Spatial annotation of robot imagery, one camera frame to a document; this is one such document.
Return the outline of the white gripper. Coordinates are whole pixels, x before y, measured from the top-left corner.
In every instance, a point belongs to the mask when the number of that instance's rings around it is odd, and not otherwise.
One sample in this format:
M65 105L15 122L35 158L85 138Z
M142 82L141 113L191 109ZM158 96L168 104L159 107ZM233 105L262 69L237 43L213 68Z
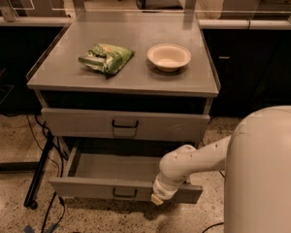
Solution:
M173 180L165 177L162 173L159 173L153 183L153 193L151 194L151 202L157 206L164 203L163 200L170 200L174 197L178 188L184 183L186 177L182 177L180 180Z

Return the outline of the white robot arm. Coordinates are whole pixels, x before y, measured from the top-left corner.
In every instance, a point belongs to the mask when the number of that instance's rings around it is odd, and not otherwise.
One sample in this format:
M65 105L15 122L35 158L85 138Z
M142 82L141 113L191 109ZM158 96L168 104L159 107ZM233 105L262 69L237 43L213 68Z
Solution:
M225 173L224 233L291 233L291 106L261 109L228 137L165 154L151 201L163 204L190 175L209 171Z

